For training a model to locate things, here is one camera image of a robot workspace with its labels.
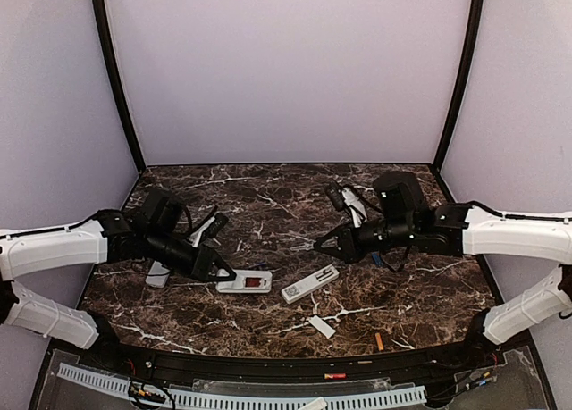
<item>marble tabletop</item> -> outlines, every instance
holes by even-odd
[[[346,222],[324,194],[331,180],[371,190],[383,172],[414,172],[429,204],[444,203],[424,165],[249,164],[156,166],[143,173],[126,209],[150,188],[168,188],[199,221],[213,205],[229,218],[215,247],[235,269],[266,263],[273,288],[264,295],[220,294],[214,284],[172,275],[163,289],[145,284],[143,260],[95,267],[80,308],[103,314],[126,344],[211,356],[310,358],[361,356],[432,347],[463,339],[471,317],[494,300],[472,257],[415,251],[400,273],[371,257],[344,264],[312,250],[316,237]],[[397,260],[400,254],[389,254]],[[340,277],[287,305],[281,289],[328,264]],[[327,339],[307,320],[318,314],[336,333]]]

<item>black cable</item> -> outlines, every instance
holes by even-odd
[[[169,392],[167,390],[167,388],[161,386],[160,384],[158,384],[154,381],[145,381],[145,380],[140,379],[139,377],[135,377],[135,376],[129,376],[129,380],[131,383],[133,381],[138,381],[139,383],[141,383],[141,388],[143,388],[145,385],[151,385],[151,386],[156,387],[157,389],[159,389],[161,392],[163,392],[169,398],[169,401],[171,402],[171,409],[177,410],[177,403],[175,402],[175,398],[172,397],[171,392]]]
[[[385,259],[383,259],[383,257],[381,255],[379,255],[379,257],[382,260],[383,265],[385,265],[385,267],[387,267],[391,272],[399,273],[403,270],[403,267],[405,267],[405,263],[408,261],[410,251],[411,251],[411,245],[406,247],[405,253],[403,254],[403,258],[401,258],[400,265],[397,269],[395,267],[393,267],[391,264],[389,264],[387,261],[385,261]]]
[[[141,276],[150,276],[150,277],[152,277],[152,278],[154,278],[154,277],[156,277],[156,276],[167,276],[167,275],[171,274],[172,271],[173,271],[173,269],[170,269],[170,268],[168,268],[168,267],[163,266],[163,268],[164,268],[164,269],[167,269],[168,272],[165,272],[165,273],[154,273],[154,274],[148,274],[148,273],[145,273],[145,272],[135,272],[135,271],[133,270],[133,264],[134,264],[134,263],[135,263],[135,262],[134,262],[133,260],[131,260],[131,264],[130,264],[130,266],[131,266],[131,272],[133,272],[133,273],[135,273],[135,274],[140,274]]]
[[[471,370],[470,372],[468,372],[465,376],[463,376],[459,381],[456,381],[453,385],[449,386],[448,388],[442,390],[441,392],[439,392],[438,394],[434,394],[431,395],[430,397],[427,397],[427,399],[435,399],[437,397],[440,397],[443,394],[446,394],[447,392],[449,392],[452,389],[455,389],[460,383],[466,381],[468,378],[470,378],[478,369],[479,366],[481,365],[481,363],[477,364],[475,366],[475,368],[473,370]]]
[[[208,220],[210,220],[213,216],[215,216],[216,211],[218,210],[218,206],[214,205],[213,208],[210,210],[210,212],[206,215],[205,218],[203,218],[201,221],[198,222],[198,224],[192,228],[192,230],[189,233],[189,236],[191,234],[193,234],[195,231],[197,231],[198,229],[200,229],[203,225],[206,224],[206,222]]]
[[[558,317],[559,317],[561,320],[566,320],[566,319],[572,317],[572,312],[570,312],[569,314],[562,314],[562,312],[560,312],[560,313],[558,314]]]
[[[351,189],[354,194],[357,196],[357,198],[359,198],[359,200],[366,206],[370,207],[371,209],[375,210],[376,212],[380,213],[381,215],[383,215],[383,211],[377,207],[376,205],[374,205],[373,203],[371,203],[369,200],[367,200],[353,185],[344,185],[343,188],[349,188]]]
[[[153,381],[144,381],[143,379],[139,379],[139,378],[134,377],[134,376],[130,376],[129,380],[130,380],[130,385],[133,384],[133,381],[138,381],[139,383],[141,383],[141,386],[139,387],[141,390],[145,390],[145,387],[147,385],[151,385],[151,386],[154,386],[155,388],[159,389],[161,392],[163,392],[167,396],[167,398],[169,398],[169,401],[171,403],[171,409],[177,410],[175,398],[172,397],[171,393],[167,390],[167,388],[165,388],[165,387],[163,387],[163,386],[161,386],[158,383],[155,383]],[[153,405],[150,405],[147,403],[142,403],[138,396],[135,396],[133,398],[138,403],[139,408],[144,409],[144,410],[155,410],[155,409],[161,408],[163,406],[163,403],[157,403],[158,406],[153,406]]]
[[[110,367],[109,365],[105,365],[98,358],[95,358],[95,356],[92,353],[86,353],[86,354],[84,354],[84,356],[89,356],[89,359],[91,361],[93,361],[94,363],[99,365],[99,367],[103,368],[104,370],[106,370],[108,372],[117,372],[117,368]],[[145,380],[140,379],[139,377],[137,377],[135,375],[131,375],[131,376],[127,376],[127,377],[129,377],[129,381],[131,383],[133,381],[138,381],[139,383],[141,383],[141,387],[143,387],[146,384],[151,385],[151,386],[155,386],[157,389],[161,390],[169,398],[169,401],[171,402],[171,409],[177,410],[175,399],[172,397],[171,393],[166,388],[164,388],[163,386],[159,385],[158,383],[156,383],[154,381],[145,381]]]
[[[502,218],[502,213],[500,213],[499,211],[495,211],[491,207],[489,207],[489,206],[487,206],[481,202],[477,202],[476,200],[471,200],[470,202],[467,202],[467,203],[469,205],[475,205],[476,207],[480,207],[485,212],[490,213],[491,215],[498,216],[499,218]]]
[[[566,218],[560,218],[557,216],[536,216],[536,215],[523,215],[521,213],[502,213],[499,211],[495,211],[491,207],[477,202],[476,200],[471,200],[468,202],[469,205],[475,205],[476,207],[480,207],[487,213],[494,215],[498,218],[505,218],[507,220],[528,220],[528,221],[552,221],[552,222],[564,222]]]
[[[169,274],[172,273],[172,269],[167,269],[169,272],[165,272],[165,273],[153,273],[153,274],[148,274],[148,273],[140,273],[140,272],[136,272],[138,274],[144,274],[145,276],[148,276],[149,278],[154,278],[156,276],[168,276]]]
[[[118,212],[118,211],[114,211],[113,209],[108,209],[107,211]],[[96,217],[96,215],[97,215],[97,213],[94,213],[93,215],[89,216],[85,220],[80,221],[80,222],[76,222],[75,224],[68,225],[68,226],[59,226],[59,227],[52,227],[50,229],[28,230],[28,231],[20,231],[18,233],[5,234],[3,236],[0,236],[0,240],[2,240],[4,238],[8,238],[8,236],[10,236],[11,238],[23,238],[24,236],[33,236],[35,234],[53,233],[55,231],[65,231],[66,229],[67,230],[77,229],[78,227],[81,227],[86,222],[93,220]]]
[[[349,207],[350,210],[354,211],[355,213],[357,213],[357,216],[359,216],[359,218],[361,219],[361,221],[365,221],[366,220],[366,216],[362,214],[362,212],[357,209],[354,205],[351,205]]]

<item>purple wall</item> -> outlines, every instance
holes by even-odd
[[[150,164],[431,162],[470,0],[107,0]]]
[[[497,209],[572,209],[570,0],[484,0],[465,101],[443,176],[458,201]],[[554,267],[490,256],[506,299]],[[559,408],[570,408],[572,322],[532,328]]]
[[[136,179],[91,0],[0,0],[0,228],[119,207]],[[22,277],[76,305],[89,266]],[[47,340],[0,326],[0,409],[28,408]]]

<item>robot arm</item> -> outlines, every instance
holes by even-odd
[[[468,347],[492,350],[520,331],[572,309],[572,212],[497,212],[478,202],[430,209],[415,175],[407,172],[382,175],[374,190],[383,218],[358,226],[343,224],[317,239],[315,250],[346,263],[374,251],[417,247],[427,254],[523,255],[561,264],[520,296],[477,314],[466,336]]]
[[[176,233],[182,213],[187,233]],[[83,222],[49,229],[0,230],[0,323],[16,325],[80,348],[90,348],[102,332],[113,330],[102,317],[59,305],[14,281],[23,274],[66,265],[151,258],[179,274],[201,281],[234,280],[235,271],[211,247],[228,222],[211,214],[192,229],[186,206],[175,195],[154,189],[131,214],[99,211]],[[226,276],[217,276],[215,268]]]

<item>small white block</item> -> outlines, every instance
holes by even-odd
[[[163,288],[169,279],[169,269],[165,269],[161,263],[154,261],[149,270],[145,283],[149,287]]]
[[[291,305],[302,297],[330,283],[332,280],[338,279],[339,276],[340,272],[338,272],[338,269],[331,264],[327,265],[323,269],[283,289],[281,291],[282,297],[286,300],[286,303]]]
[[[302,406],[298,410],[324,410],[328,406],[328,403],[325,402],[325,399],[322,397],[316,398],[311,403],[307,403],[305,406]]]
[[[333,334],[336,332],[334,328],[325,323],[325,321],[323,321],[322,318],[320,318],[319,316],[316,315],[312,316],[309,322],[312,324],[314,328],[316,328],[318,331],[324,334],[325,337],[328,339],[331,336],[333,336]]]

